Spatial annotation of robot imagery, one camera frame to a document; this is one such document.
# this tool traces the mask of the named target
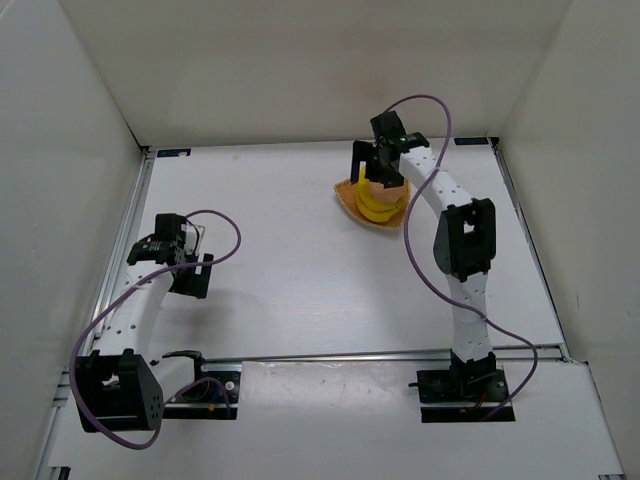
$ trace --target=white wall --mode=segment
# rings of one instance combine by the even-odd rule
[[[640,478],[640,3],[572,3],[502,134],[573,356]]]
[[[9,2],[0,15],[0,478],[33,469],[139,161],[58,3]]]
[[[368,137],[424,91],[457,133],[495,134],[569,0],[62,3],[140,142],[194,146]],[[444,133],[428,103],[402,117]]]

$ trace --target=white robotic arm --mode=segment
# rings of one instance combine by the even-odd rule
[[[102,336],[75,364],[78,389],[100,422],[112,431],[155,430],[164,402],[201,372],[196,351],[171,352],[149,364],[149,341],[160,306],[169,292],[204,298],[211,267],[177,269],[196,262],[204,228],[175,214],[156,216],[154,234],[134,244],[127,258],[127,284],[172,266],[143,285],[105,319]],[[204,262],[213,256],[204,255]],[[95,431],[80,412],[86,431]]]
[[[427,139],[420,133],[407,134],[394,111],[374,117],[371,125],[374,143],[353,144],[351,182],[358,181],[360,164],[364,162],[365,178],[371,182],[398,187],[406,179],[416,187],[422,186],[436,168]],[[439,218],[433,252],[436,264],[447,277],[450,298],[485,312],[487,275],[496,253],[493,203],[473,198],[442,170],[436,172],[421,195]],[[453,308],[453,319],[447,392],[436,395],[452,401],[482,394],[484,384],[500,375],[484,320],[458,307]]]
[[[413,185],[422,185],[436,166],[431,147],[415,147],[400,155],[399,173]],[[439,170],[422,193],[436,216],[450,206],[463,207],[473,202],[473,198],[447,173]],[[486,312],[487,273],[478,272],[462,282],[454,275],[447,274],[451,298]],[[481,360],[491,353],[491,343],[487,324],[475,313],[461,308],[453,308],[453,353],[462,360]]]

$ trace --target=wire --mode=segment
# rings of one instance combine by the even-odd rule
[[[227,215],[225,215],[224,213],[220,213],[220,212],[218,212],[216,210],[209,210],[209,209],[196,210],[195,212],[191,212],[188,215],[185,215],[185,217],[189,218],[189,217],[193,217],[195,215],[200,215],[202,213],[210,213],[212,215],[216,215],[218,217],[221,217],[224,220],[226,220],[233,227],[233,229],[236,231],[237,240],[236,240],[235,246],[231,249],[231,251],[229,253],[227,253],[226,255],[218,258],[218,259],[211,260],[210,262],[192,262],[192,263],[183,263],[183,264],[178,264],[178,265],[171,265],[169,267],[160,268],[160,269],[156,270],[155,272],[152,272],[149,275],[146,275],[145,277],[141,278],[136,283],[134,283],[131,287],[129,287],[127,290],[125,290],[122,295],[120,295],[117,299],[115,299],[107,308],[105,308],[87,326],[87,328],[85,328],[82,331],[82,333],[78,337],[78,340],[76,341],[75,345],[73,346],[73,349],[71,350],[71,359],[69,360],[69,384],[71,386],[71,392],[73,393],[73,396],[76,399],[76,404],[78,405],[78,409],[82,412],[82,414],[85,416],[87,421],[96,430],[98,430],[100,433],[102,433],[104,436],[106,436],[110,440],[114,441],[118,445],[121,445],[121,446],[126,447],[126,448],[130,448],[132,450],[144,450],[146,448],[149,448],[157,440],[158,435],[160,433],[160,429],[158,428],[154,432],[153,436],[147,442],[145,442],[145,443],[133,443],[133,442],[125,440],[124,438],[116,435],[114,432],[112,432],[107,427],[105,427],[102,423],[100,423],[100,420],[98,420],[96,418],[96,416],[91,412],[91,410],[87,406],[86,402],[82,398],[82,395],[80,394],[80,390],[78,389],[78,381],[76,379],[76,369],[75,369],[76,360],[78,358],[78,355],[80,353],[80,349],[82,348],[82,345],[84,344],[85,340],[89,337],[89,335],[91,334],[93,329],[102,320],[104,320],[107,317],[107,315],[109,315],[111,312],[113,312],[116,308],[118,308],[120,305],[122,305],[131,295],[133,295],[133,293],[137,290],[138,286],[144,285],[149,280],[152,280],[155,277],[157,277],[158,275],[162,275],[163,273],[173,272],[173,271],[176,271],[176,270],[181,270],[183,268],[210,267],[210,266],[213,266],[213,265],[217,265],[219,263],[224,262],[228,258],[232,257],[238,251],[238,249],[240,248],[240,244],[242,243],[242,234],[240,233],[240,228],[238,228],[238,225],[231,218],[229,218]],[[196,385],[199,385],[199,384],[201,384],[201,383],[203,383],[205,381],[211,381],[211,382],[214,382],[214,383],[216,383],[216,381],[217,381],[219,383],[219,380],[216,380],[215,378],[212,378],[212,377],[200,378],[200,379],[196,380],[195,382],[187,385],[185,388],[180,390],[176,395],[182,394],[182,393],[184,393],[184,391],[188,391],[191,388],[195,387]],[[225,401],[227,403],[227,407],[229,407],[230,403],[229,403],[229,398],[227,396],[227,392],[223,391],[223,393],[224,393],[224,396],[225,396]]]
[[[198,251],[198,247],[200,246],[200,230],[198,230],[198,227],[196,227],[193,224],[193,222],[188,218],[187,218],[187,222],[189,222],[189,225],[191,225],[193,229],[196,231],[196,246],[193,247],[193,253],[195,254]]]
[[[482,404],[487,401],[487,397],[488,397],[487,392],[484,392],[482,394],[482,396],[480,397],[480,400],[478,400],[478,403],[476,403],[469,410],[477,410],[477,409],[479,409],[482,406]]]
[[[447,295],[445,295],[444,293],[442,293],[438,289],[438,287],[436,287],[433,283],[431,283],[431,281],[427,278],[427,276],[424,274],[424,272],[420,268],[420,265],[418,265],[418,262],[416,261],[415,255],[413,254],[413,250],[411,248],[411,242],[409,240],[409,219],[411,218],[411,213],[413,212],[413,207],[415,206],[418,198],[420,198],[420,196],[422,195],[422,192],[424,192],[426,190],[426,188],[433,181],[433,179],[438,174],[438,171],[440,170],[440,166],[442,165],[442,160],[444,159],[444,154],[447,151],[447,147],[449,146],[449,141],[451,140],[451,130],[452,130],[452,125],[453,125],[453,121],[451,119],[451,112],[449,111],[449,107],[447,107],[446,103],[444,103],[440,98],[438,98],[438,97],[436,97],[434,95],[417,94],[417,95],[410,95],[408,97],[401,98],[397,102],[394,102],[393,104],[391,104],[391,106],[389,106],[383,113],[386,113],[386,112],[390,111],[391,109],[397,107],[398,105],[400,105],[400,104],[402,104],[404,102],[407,102],[407,101],[413,100],[413,99],[417,99],[417,98],[424,98],[424,99],[427,99],[427,100],[432,100],[432,101],[436,102],[437,104],[439,104],[442,107],[442,109],[444,110],[444,114],[447,117],[447,133],[445,135],[444,144],[442,145],[442,149],[440,150],[440,154],[438,155],[438,159],[436,160],[436,165],[435,165],[433,171],[431,172],[429,177],[425,180],[425,182],[422,185],[420,185],[420,187],[418,187],[418,190],[416,191],[415,195],[413,196],[413,198],[409,202],[409,205],[407,206],[407,215],[406,215],[406,219],[404,221],[403,236],[404,236],[404,245],[405,245],[405,248],[407,250],[407,255],[409,256],[409,261],[411,262],[411,265],[413,266],[413,269],[418,274],[418,277],[420,277],[420,280],[422,280],[422,282],[429,288],[429,290],[431,290],[441,300],[444,300],[445,302],[447,302],[451,306],[462,308],[464,310],[468,310],[470,312],[475,313],[482,320],[484,320],[486,322],[486,324],[489,325],[491,328],[493,328],[494,330],[496,330],[496,331],[498,331],[498,332],[500,332],[500,333],[502,333],[504,335],[507,335],[508,337],[511,337],[511,338],[513,338],[515,340],[518,340],[519,342],[524,343],[533,352],[533,362],[531,364],[531,369],[529,370],[529,373],[527,373],[527,376],[524,378],[524,380],[522,380],[520,385],[518,385],[511,392],[511,394],[507,396],[507,398],[505,398],[500,404],[498,404],[498,406],[496,406],[493,410],[491,410],[482,419],[484,421],[484,420],[488,420],[489,418],[491,418],[502,407],[504,407],[509,402],[511,402],[515,398],[515,396],[518,395],[518,393],[520,393],[522,391],[522,389],[527,385],[527,383],[529,383],[529,381],[533,377],[533,374],[536,372],[536,369],[538,368],[538,351],[537,351],[535,345],[533,343],[531,343],[529,340],[527,340],[526,338],[521,337],[520,335],[517,335],[515,333],[512,333],[512,332],[510,332],[510,331],[508,331],[508,330],[496,325],[495,323],[493,323],[489,319],[489,317],[487,317],[486,313],[480,311],[479,309],[477,309],[477,308],[475,308],[475,307],[473,307],[471,305],[467,305],[465,303],[458,302],[458,301],[454,300],[453,298],[450,298]]]

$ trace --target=white panel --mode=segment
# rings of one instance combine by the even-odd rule
[[[573,2],[505,131],[571,353],[640,478],[640,3]]]
[[[58,3],[10,2],[0,16],[1,478],[33,468],[139,158]]]
[[[411,93],[460,134],[498,132],[568,0],[63,0],[143,144],[368,135]],[[403,107],[444,134],[433,106]]]
[[[441,141],[433,145],[437,152]],[[451,307],[421,284],[401,232],[362,226],[335,198],[333,185],[350,163],[349,142],[196,148],[189,157],[156,159],[138,238],[158,213],[213,208],[237,221],[243,243],[214,267],[207,299],[165,298],[151,352],[251,358],[450,348]],[[536,344],[562,343],[491,148],[453,146],[445,164],[467,191],[496,204],[489,315]],[[221,256],[234,245],[224,221],[196,220],[207,228],[202,253]],[[410,229],[416,257],[448,291],[433,260],[436,227],[419,202]],[[522,346],[495,332],[491,338]]]
[[[516,422],[422,424],[423,364],[244,364],[236,421],[165,420],[145,452],[82,432],[70,401],[51,465],[70,480],[596,480],[621,473],[587,367],[544,363]],[[507,364],[511,385],[528,362]],[[129,434],[142,440],[148,432]]]

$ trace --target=white table surface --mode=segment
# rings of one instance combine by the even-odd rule
[[[165,420],[137,452],[82,432],[69,400],[49,464],[69,480],[597,480],[622,473],[589,369],[543,362],[515,422],[422,424],[424,364],[245,363],[238,419]],[[513,388],[529,362],[504,365]],[[124,434],[143,441],[149,432]]]
[[[434,141],[437,153],[441,141]],[[342,209],[333,185],[349,174],[350,142],[194,148],[158,158],[139,237],[157,213],[211,208],[231,216],[242,247],[214,267],[204,300],[168,295],[151,354],[197,349],[209,358],[448,349],[452,314],[414,273],[401,232],[363,227]],[[538,345],[563,342],[496,159],[488,145],[455,146],[445,167],[496,205],[497,257],[487,288],[489,316]],[[221,256],[233,230],[198,216],[201,252]],[[437,218],[419,202],[411,219],[416,256],[446,291],[432,245]],[[495,346],[520,346],[491,332]]]

